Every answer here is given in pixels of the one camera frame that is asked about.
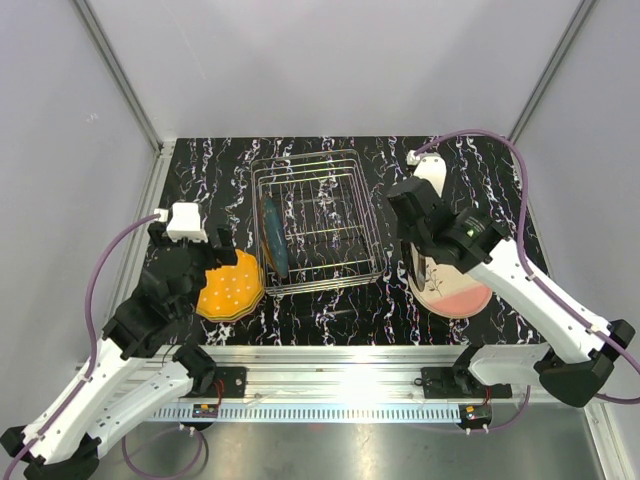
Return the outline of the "dark brown round plate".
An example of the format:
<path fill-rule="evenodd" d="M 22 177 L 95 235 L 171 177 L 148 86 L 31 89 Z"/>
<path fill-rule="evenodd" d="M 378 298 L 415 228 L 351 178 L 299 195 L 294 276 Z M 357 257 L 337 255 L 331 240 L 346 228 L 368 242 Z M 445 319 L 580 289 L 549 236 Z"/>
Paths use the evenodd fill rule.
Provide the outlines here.
<path fill-rule="evenodd" d="M 427 281 L 427 261 L 413 244 L 410 245 L 410 253 L 412 264 L 411 288 L 414 293 L 422 293 Z"/>

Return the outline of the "orange dotted scalloped plate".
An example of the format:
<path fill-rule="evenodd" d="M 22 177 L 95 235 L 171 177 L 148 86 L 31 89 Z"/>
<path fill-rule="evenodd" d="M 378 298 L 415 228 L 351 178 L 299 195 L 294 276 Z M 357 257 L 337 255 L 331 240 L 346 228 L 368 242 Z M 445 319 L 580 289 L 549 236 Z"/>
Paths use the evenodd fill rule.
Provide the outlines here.
<path fill-rule="evenodd" d="M 257 259 L 239 249 L 236 249 L 236 253 L 238 255 L 236 266 L 206 272 L 207 284 L 201 290 L 198 302 L 201 299 L 215 297 L 252 300 L 258 296 L 264 296 L 262 270 Z"/>

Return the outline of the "blue round plate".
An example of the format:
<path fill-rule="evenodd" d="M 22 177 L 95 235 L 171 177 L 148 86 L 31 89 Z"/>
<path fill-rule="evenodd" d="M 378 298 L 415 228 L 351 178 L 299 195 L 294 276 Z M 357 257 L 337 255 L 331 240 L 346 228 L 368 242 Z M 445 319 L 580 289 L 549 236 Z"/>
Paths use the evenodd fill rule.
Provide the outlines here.
<path fill-rule="evenodd" d="M 270 195 L 261 199 L 263 248 L 269 265 L 280 277 L 289 274 L 289 257 L 284 227 Z"/>

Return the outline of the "cream pink floral plate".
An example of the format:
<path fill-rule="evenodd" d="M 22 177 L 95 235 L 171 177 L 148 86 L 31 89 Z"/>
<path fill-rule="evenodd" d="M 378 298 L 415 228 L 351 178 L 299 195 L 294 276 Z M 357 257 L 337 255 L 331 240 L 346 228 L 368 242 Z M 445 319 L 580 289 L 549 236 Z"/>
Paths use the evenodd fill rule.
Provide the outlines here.
<path fill-rule="evenodd" d="M 427 310 L 439 316 L 462 319 L 480 313 L 492 298 L 492 290 L 462 274 L 453 266 L 427 261 L 427 281 L 422 293 L 412 291 L 412 264 L 409 267 L 409 286 L 417 301 Z"/>

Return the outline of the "metal wire dish rack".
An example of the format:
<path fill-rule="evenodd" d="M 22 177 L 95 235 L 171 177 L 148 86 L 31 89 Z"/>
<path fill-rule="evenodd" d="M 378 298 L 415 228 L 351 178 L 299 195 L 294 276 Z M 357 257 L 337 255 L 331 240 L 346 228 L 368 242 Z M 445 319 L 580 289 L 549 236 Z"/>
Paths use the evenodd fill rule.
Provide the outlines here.
<path fill-rule="evenodd" d="M 384 270 L 377 217 L 353 149 L 255 160 L 250 167 L 258 264 L 267 294 L 292 295 L 373 283 Z M 284 227 L 289 274 L 263 248 L 261 199 L 270 195 Z"/>

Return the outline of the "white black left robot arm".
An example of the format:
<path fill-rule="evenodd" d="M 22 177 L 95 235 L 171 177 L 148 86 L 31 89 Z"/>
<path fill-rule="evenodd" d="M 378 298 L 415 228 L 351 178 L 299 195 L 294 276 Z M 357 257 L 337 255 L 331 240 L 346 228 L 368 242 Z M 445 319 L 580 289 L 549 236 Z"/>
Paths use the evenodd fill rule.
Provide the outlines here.
<path fill-rule="evenodd" d="M 198 345 L 186 343 L 151 382 L 119 404 L 107 404 L 194 312 L 207 271 L 237 263 L 226 225 L 218 226 L 216 242 L 173 240 L 159 221 L 150 224 L 148 233 L 159 257 L 102 333 L 90 336 L 91 354 L 82 371 L 36 420 L 10 427 L 1 437 L 10 465 L 23 462 L 27 479 L 87 479 L 113 444 L 154 410 L 181 396 L 206 396 L 214 388 L 215 361 Z"/>

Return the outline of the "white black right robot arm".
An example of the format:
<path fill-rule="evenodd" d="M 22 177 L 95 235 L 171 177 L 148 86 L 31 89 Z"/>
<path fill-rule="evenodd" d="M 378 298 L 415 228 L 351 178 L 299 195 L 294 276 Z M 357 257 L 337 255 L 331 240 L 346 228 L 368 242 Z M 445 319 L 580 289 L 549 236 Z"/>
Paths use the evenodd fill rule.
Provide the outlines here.
<path fill-rule="evenodd" d="M 543 336 L 541 344 L 467 348 L 452 368 L 458 393 L 475 397 L 487 386 L 540 386 L 573 407 L 598 397 L 635 335 L 628 322 L 588 312 L 527 264 L 499 222 L 474 207 L 454 212 L 428 180 L 404 180 L 387 200 L 397 236 L 411 251 L 489 287 Z"/>

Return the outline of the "green dotted scalloped plate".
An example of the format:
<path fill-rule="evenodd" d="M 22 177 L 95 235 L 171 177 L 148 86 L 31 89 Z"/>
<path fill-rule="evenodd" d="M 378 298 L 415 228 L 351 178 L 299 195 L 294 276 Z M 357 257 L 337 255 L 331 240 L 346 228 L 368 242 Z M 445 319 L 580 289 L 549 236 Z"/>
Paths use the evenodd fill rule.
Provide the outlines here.
<path fill-rule="evenodd" d="M 197 304 L 196 313 L 213 323 L 235 322 L 252 313 L 262 299 L 262 296 L 252 300 L 234 300 L 222 297 L 201 299 Z"/>

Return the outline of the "left green circuit board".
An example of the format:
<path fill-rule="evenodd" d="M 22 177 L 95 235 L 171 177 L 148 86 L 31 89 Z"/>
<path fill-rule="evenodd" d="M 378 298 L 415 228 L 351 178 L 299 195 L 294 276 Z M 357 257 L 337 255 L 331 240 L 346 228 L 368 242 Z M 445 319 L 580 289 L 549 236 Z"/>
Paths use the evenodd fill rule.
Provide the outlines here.
<path fill-rule="evenodd" d="M 196 404 L 193 408 L 194 418 L 217 418 L 218 408 L 216 406 Z"/>

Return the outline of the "right green circuit board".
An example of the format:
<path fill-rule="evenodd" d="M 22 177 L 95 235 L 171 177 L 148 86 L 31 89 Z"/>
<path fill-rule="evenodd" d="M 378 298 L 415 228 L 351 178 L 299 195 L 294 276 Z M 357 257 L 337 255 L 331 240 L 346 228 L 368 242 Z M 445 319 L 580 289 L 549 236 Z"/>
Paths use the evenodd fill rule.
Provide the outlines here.
<path fill-rule="evenodd" d="M 460 415 L 462 428 L 482 429 L 491 424 L 493 409 L 489 404 L 467 405 L 461 408 Z"/>

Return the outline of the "aluminium frame post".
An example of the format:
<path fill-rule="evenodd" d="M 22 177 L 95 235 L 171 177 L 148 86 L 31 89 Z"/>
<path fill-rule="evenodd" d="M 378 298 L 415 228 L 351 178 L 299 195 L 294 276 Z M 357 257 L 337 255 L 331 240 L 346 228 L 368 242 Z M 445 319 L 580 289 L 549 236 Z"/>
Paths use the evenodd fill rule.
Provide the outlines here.
<path fill-rule="evenodd" d="M 534 113 L 540 106 L 545 94 L 552 85 L 557 73 L 567 59 L 572 47 L 576 43 L 581 31 L 598 6 L 598 0 L 580 0 L 558 42 L 556 43 L 548 61 L 536 81 L 524 107 L 522 108 L 508 139 L 516 143 L 530 123 Z"/>
<path fill-rule="evenodd" d="M 130 114 L 138 125 L 143 137 L 152 151 L 159 155 L 165 141 L 156 131 L 151 118 L 147 114 L 139 96 L 128 78 L 104 27 L 94 11 L 91 2 L 86 0 L 71 0 L 71 6 L 76 12 L 81 24 L 86 30 L 96 48 L 104 66 L 120 92 Z"/>

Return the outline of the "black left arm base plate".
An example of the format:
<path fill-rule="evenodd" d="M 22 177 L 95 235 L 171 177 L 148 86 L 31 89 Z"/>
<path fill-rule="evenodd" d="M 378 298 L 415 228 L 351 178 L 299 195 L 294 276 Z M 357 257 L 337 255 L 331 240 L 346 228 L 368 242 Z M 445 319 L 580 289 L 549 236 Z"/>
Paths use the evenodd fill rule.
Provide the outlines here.
<path fill-rule="evenodd" d="M 244 366 L 218 366 L 214 380 L 202 398 L 214 398 L 221 393 L 223 398 L 242 399 L 247 386 L 248 369 Z"/>

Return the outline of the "aluminium mounting rail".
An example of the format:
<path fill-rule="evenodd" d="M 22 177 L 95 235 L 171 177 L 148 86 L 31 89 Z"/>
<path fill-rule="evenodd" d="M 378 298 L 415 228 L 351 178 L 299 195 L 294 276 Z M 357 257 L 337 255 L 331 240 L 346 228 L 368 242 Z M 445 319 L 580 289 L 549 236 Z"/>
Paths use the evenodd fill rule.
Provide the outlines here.
<path fill-rule="evenodd" d="M 448 366 L 462 346 L 205 346 L 219 367 L 247 369 L 244 401 L 420 403 L 423 367 Z"/>

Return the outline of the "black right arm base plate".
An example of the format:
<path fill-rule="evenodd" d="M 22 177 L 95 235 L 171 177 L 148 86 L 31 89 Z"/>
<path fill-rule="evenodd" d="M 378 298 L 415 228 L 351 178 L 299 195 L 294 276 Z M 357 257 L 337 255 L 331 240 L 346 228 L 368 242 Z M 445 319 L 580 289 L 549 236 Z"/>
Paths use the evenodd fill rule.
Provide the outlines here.
<path fill-rule="evenodd" d="M 510 385 L 481 384 L 467 369 L 458 367 L 423 367 L 414 384 L 423 390 L 425 399 L 509 399 Z"/>

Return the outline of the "right aluminium frame post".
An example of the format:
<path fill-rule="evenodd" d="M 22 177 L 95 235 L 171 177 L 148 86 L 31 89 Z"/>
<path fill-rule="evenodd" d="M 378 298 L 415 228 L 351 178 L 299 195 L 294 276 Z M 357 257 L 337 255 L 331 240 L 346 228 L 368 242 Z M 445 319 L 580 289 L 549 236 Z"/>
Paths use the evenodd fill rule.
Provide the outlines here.
<path fill-rule="evenodd" d="M 545 94 L 552 85 L 557 73 L 567 59 L 572 47 L 576 43 L 581 31 L 598 6 L 598 0 L 580 0 L 558 42 L 556 43 L 548 61 L 536 81 L 524 107 L 522 108 L 508 139 L 516 143 L 530 123 L 534 113 L 540 106 Z"/>

